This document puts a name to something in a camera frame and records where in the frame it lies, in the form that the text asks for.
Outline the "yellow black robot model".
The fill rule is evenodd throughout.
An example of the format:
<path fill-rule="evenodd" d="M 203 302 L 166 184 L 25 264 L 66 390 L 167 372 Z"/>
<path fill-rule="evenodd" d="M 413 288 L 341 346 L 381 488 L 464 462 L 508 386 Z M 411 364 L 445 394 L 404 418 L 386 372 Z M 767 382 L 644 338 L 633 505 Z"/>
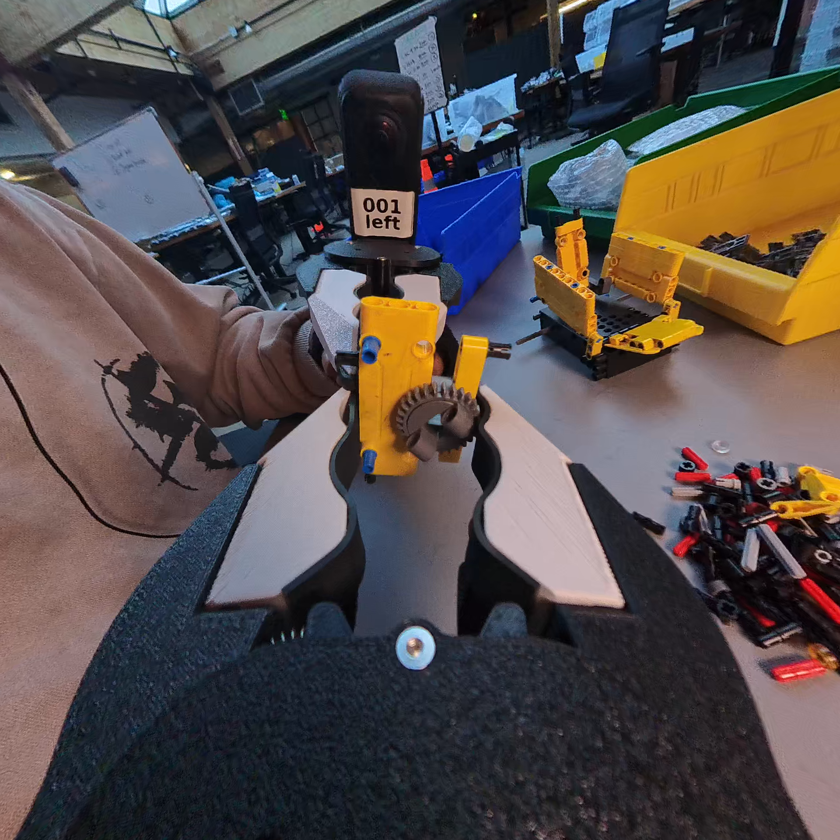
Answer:
<path fill-rule="evenodd" d="M 600 382 L 675 352 L 704 333 L 681 315 L 677 299 L 684 254 L 646 235 L 614 234 L 600 272 L 590 271 L 580 215 L 554 230 L 555 256 L 536 256 L 533 303 L 539 330 L 521 345 L 555 342 Z"/>

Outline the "pile of dark pieces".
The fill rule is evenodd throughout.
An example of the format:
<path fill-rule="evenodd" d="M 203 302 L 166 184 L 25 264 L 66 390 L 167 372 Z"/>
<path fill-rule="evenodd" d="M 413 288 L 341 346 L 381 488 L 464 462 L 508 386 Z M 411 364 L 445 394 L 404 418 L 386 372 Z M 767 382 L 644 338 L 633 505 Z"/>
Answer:
<path fill-rule="evenodd" d="M 790 242 L 773 241 L 759 248 L 751 243 L 749 234 L 736 236 L 722 232 L 703 238 L 698 247 L 714 255 L 726 256 L 788 277 L 798 277 L 825 237 L 820 228 L 812 228 L 793 233 Z"/>

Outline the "blue storage bin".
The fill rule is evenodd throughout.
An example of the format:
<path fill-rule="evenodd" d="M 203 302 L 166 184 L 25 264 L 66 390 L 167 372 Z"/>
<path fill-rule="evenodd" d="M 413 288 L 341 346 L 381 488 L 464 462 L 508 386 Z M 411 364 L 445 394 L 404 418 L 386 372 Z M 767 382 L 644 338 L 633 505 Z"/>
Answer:
<path fill-rule="evenodd" d="M 481 176 L 420 195 L 416 244 L 461 275 L 460 313 L 521 238 L 522 169 Z"/>

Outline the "cluttered workbench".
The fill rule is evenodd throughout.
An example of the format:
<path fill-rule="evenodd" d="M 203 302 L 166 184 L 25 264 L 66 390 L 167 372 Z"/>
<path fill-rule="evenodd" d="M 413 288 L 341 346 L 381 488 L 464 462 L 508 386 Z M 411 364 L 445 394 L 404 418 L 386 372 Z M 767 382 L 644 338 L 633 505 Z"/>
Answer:
<path fill-rule="evenodd" d="M 259 208 L 271 209 L 275 205 L 280 205 L 292 197 L 302 193 L 307 189 L 306 182 L 293 184 L 272 194 L 255 195 L 256 204 Z M 238 218 L 238 211 L 234 204 L 230 204 L 224 208 L 219 208 L 213 204 L 209 215 L 204 217 L 197 217 L 185 223 L 168 228 L 159 234 L 153 235 L 150 238 L 141 239 L 136 244 L 142 249 L 149 249 L 157 251 L 159 249 L 166 249 L 171 246 L 186 242 L 187 240 L 204 235 L 221 229 L 221 220 L 223 219 L 227 224 L 233 223 Z"/>

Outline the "person's beige hoodie torso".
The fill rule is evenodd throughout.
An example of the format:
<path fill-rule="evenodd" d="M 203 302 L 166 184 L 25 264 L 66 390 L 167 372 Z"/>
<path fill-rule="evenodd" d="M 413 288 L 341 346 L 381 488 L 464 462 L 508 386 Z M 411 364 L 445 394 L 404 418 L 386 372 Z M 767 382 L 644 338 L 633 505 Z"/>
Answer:
<path fill-rule="evenodd" d="M 171 325 L 157 269 L 97 219 L 2 182 L 2 838 L 115 616 L 238 473 L 214 429 L 242 422 L 210 425 L 150 349 Z"/>

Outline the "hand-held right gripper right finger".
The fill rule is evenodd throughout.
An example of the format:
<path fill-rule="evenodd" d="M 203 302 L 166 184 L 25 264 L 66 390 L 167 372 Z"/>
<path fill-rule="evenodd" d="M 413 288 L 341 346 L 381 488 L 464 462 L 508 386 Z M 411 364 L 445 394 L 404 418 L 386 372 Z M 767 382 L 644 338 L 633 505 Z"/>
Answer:
<path fill-rule="evenodd" d="M 458 568 L 457 632 L 478 634 L 502 603 L 546 634 L 560 607 L 626 602 L 569 457 L 489 387 L 479 391 L 471 470 L 480 494 Z"/>

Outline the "yellow storage bin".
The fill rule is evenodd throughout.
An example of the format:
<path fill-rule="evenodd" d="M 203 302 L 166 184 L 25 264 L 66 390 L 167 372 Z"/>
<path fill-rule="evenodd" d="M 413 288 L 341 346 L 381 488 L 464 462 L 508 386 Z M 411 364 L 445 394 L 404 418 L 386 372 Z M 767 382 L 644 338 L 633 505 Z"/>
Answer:
<path fill-rule="evenodd" d="M 616 235 L 681 250 L 683 298 L 782 345 L 839 327 L 839 90 L 693 143 L 628 173 Z M 796 276 L 715 255 L 709 235 L 765 249 L 817 229 Z"/>

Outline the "green storage bin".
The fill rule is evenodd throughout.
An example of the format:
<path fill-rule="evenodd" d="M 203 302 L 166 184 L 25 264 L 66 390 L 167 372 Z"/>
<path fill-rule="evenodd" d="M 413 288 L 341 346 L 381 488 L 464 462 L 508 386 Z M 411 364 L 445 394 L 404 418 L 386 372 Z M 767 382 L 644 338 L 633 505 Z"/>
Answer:
<path fill-rule="evenodd" d="M 553 239 L 554 229 L 571 220 L 575 208 L 579 208 L 584 219 L 584 228 L 592 242 L 606 242 L 613 232 L 616 220 L 615 209 L 585 207 L 582 203 L 563 205 L 549 189 L 550 177 L 562 163 L 576 160 L 593 152 L 604 142 L 614 140 L 632 161 L 645 163 L 661 155 L 705 140 L 721 131 L 737 128 L 756 119 L 769 116 L 812 98 L 822 96 L 838 88 L 838 66 L 796 73 L 785 77 L 761 80 L 729 87 L 717 91 L 691 96 L 682 107 L 667 106 L 648 113 L 611 131 L 578 143 L 568 150 L 532 164 L 528 168 L 526 189 L 527 220 L 530 225 L 541 228 L 545 238 Z M 709 127 L 683 140 L 678 140 L 649 154 L 629 151 L 631 145 L 654 131 L 667 128 L 681 119 L 692 117 L 715 107 L 733 106 L 741 109 L 718 126 Z"/>

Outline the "bubble wrap bag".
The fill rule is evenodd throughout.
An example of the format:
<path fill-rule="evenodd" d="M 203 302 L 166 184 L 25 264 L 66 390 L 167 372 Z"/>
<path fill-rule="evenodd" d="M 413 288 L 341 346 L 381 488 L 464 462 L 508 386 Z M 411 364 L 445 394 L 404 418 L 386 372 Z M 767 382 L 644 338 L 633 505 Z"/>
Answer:
<path fill-rule="evenodd" d="M 637 159 L 661 151 L 672 144 L 694 138 L 699 133 L 716 128 L 721 123 L 747 113 L 746 108 L 725 104 L 690 114 L 644 136 L 627 147 L 626 155 Z"/>

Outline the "grey desk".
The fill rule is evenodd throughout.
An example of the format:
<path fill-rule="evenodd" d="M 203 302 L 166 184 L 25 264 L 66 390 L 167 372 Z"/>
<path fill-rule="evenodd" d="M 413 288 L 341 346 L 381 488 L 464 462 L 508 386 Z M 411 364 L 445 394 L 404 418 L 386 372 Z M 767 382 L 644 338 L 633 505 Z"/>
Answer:
<path fill-rule="evenodd" d="M 771 459 L 838 475 L 838 332 L 790 346 L 773 343 L 684 301 L 704 326 L 661 360 L 594 382 L 547 339 L 490 360 L 485 383 L 574 462 L 585 465 L 629 511 L 667 527 L 670 548 L 683 502 L 668 487 L 678 449 L 713 463 Z M 731 451 L 711 451 L 714 439 Z M 480 495 L 472 448 L 459 465 L 422 465 L 407 479 L 360 477 L 352 492 L 366 551 L 356 633 L 383 635 L 421 617 L 456 630 L 455 586 L 466 519 Z M 838 838 L 838 676 L 791 686 L 765 671 L 766 655 L 720 626 L 762 718 L 789 796 L 813 838 Z"/>

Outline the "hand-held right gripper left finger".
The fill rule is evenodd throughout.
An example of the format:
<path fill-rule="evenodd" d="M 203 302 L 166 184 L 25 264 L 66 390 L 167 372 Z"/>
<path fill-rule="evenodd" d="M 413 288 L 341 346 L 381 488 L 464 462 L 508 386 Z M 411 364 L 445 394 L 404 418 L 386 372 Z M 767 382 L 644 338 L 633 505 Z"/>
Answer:
<path fill-rule="evenodd" d="M 259 462 L 206 607 L 267 607 L 292 632 L 328 602 L 354 628 L 365 567 L 351 495 L 360 467 L 356 395 L 336 392 Z"/>

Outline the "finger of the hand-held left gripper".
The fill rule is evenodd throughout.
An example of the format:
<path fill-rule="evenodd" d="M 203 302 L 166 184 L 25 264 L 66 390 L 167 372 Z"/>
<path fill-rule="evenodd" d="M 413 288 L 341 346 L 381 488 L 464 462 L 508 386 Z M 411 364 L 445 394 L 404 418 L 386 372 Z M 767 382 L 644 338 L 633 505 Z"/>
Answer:
<path fill-rule="evenodd" d="M 437 307 L 435 340 L 445 330 L 448 306 L 444 303 L 441 280 L 436 275 L 400 275 L 395 277 L 395 286 L 402 292 L 405 301 L 422 301 Z"/>
<path fill-rule="evenodd" d="M 337 375 L 341 387 L 359 386 L 361 299 L 364 274 L 353 270 L 322 270 L 308 298 L 310 351 L 326 372 Z"/>

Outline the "crumpled clear plastic bag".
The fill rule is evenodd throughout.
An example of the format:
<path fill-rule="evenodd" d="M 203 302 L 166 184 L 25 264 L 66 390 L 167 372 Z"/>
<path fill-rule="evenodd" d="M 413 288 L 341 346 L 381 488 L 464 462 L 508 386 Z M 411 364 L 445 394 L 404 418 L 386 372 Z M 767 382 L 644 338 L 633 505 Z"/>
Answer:
<path fill-rule="evenodd" d="M 548 188 L 561 206 L 615 211 L 634 163 L 618 142 L 607 140 L 592 152 L 561 163 Z"/>

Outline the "yellow gear block assembly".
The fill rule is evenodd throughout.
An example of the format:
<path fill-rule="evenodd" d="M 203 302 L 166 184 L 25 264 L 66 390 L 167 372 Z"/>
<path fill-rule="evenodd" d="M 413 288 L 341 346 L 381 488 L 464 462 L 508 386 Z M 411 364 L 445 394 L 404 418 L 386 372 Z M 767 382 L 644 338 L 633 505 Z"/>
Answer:
<path fill-rule="evenodd" d="M 438 321 L 445 305 L 417 299 L 365 297 L 353 353 L 338 353 L 354 371 L 362 477 L 407 477 L 431 460 L 459 461 L 475 436 L 480 385 L 489 359 L 509 360 L 512 346 L 478 335 L 457 343 L 454 368 L 436 372 Z"/>

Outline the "white sign board on stand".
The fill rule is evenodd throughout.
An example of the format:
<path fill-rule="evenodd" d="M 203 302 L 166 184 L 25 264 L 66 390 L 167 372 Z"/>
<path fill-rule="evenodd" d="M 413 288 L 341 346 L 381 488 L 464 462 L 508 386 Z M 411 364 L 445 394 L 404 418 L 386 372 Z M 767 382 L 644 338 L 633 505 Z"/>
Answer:
<path fill-rule="evenodd" d="M 427 17 L 394 42 L 400 73 L 414 79 L 421 89 L 424 114 L 444 108 L 448 101 L 436 24 L 435 16 Z"/>

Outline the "person's left forearm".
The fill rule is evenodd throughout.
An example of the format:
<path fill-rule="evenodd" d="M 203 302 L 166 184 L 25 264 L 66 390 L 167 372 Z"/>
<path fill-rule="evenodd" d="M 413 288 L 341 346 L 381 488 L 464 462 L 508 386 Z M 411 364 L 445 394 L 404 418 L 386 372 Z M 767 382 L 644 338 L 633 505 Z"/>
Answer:
<path fill-rule="evenodd" d="M 150 346 L 210 425 L 310 414 L 339 390 L 312 351 L 309 311 L 240 304 L 226 287 L 187 285 L 157 269 L 155 294 L 170 319 Z"/>

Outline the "clear plastic box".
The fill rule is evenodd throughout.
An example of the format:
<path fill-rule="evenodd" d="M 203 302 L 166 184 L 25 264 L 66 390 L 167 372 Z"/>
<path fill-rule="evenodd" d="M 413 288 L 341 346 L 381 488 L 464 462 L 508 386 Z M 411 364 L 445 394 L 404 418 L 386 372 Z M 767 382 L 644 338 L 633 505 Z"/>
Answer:
<path fill-rule="evenodd" d="M 513 73 L 451 100 L 448 118 L 452 130 L 461 133 L 470 119 L 487 126 L 515 115 L 520 110 L 517 79 Z"/>

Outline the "black office chair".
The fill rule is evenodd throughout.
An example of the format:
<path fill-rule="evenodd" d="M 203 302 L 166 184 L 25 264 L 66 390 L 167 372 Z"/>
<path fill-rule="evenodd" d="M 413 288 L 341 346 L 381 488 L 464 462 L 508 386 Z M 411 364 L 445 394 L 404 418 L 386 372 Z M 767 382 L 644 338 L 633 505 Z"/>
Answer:
<path fill-rule="evenodd" d="M 574 107 L 567 121 L 570 129 L 603 133 L 652 105 L 668 10 L 668 1 L 636 1 L 613 11 L 598 96 Z"/>
<path fill-rule="evenodd" d="M 235 209 L 238 242 L 263 288 L 267 292 L 282 291 L 289 301 L 298 298 L 297 282 L 280 263 L 283 255 L 280 240 L 264 219 L 251 182 L 236 178 L 227 191 Z"/>

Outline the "pile of small building pieces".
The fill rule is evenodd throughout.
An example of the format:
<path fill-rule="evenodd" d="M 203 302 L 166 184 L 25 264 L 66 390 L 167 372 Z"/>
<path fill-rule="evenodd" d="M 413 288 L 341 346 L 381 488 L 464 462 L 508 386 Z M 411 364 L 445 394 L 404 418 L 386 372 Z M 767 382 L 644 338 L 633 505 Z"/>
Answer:
<path fill-rule="evenodd" d="M 766 655 L 777 683 L 838 676 L 838 477 L 678 453 L 668 493 L 685 508 L 670 552 L 710 614 Z"/>

